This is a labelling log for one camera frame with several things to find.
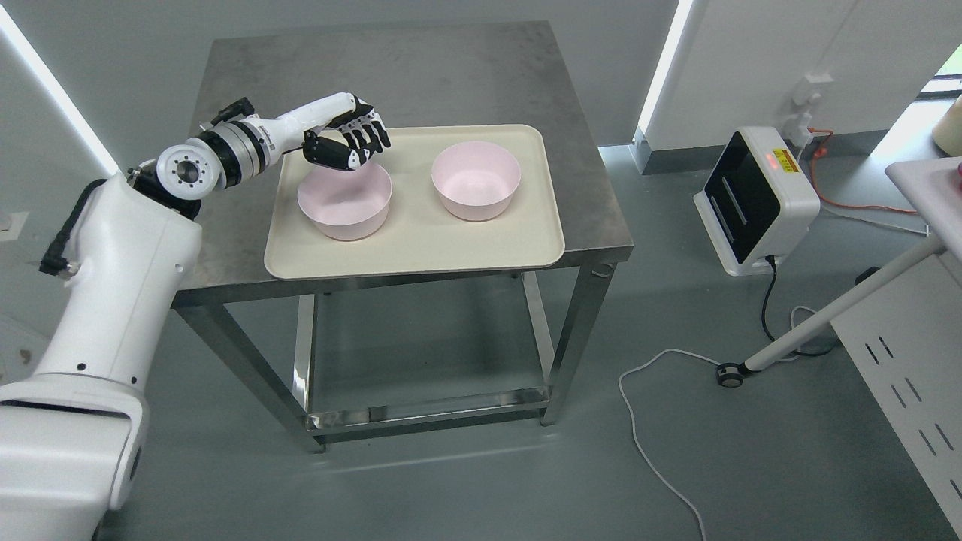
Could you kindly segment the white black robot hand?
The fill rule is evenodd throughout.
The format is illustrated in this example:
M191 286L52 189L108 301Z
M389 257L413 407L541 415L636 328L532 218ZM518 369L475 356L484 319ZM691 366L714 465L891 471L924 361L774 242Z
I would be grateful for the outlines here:
M335 130L346 141L319 136ZM371 153L391 147L389 134L374 106L358 97L322 97L304 106L303 157L314 165L357 171Z

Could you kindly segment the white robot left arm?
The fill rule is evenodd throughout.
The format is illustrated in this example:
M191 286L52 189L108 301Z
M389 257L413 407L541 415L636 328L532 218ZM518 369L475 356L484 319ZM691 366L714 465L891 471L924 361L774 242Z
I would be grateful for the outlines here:
M4 540L93 540L127 501L159 335L201 249L201 199L292 151L354 171L388 147L381 117L352 93L276 119L242 98L185 143L83 189L38 266L65 278L68 304L31 376L2 386Z

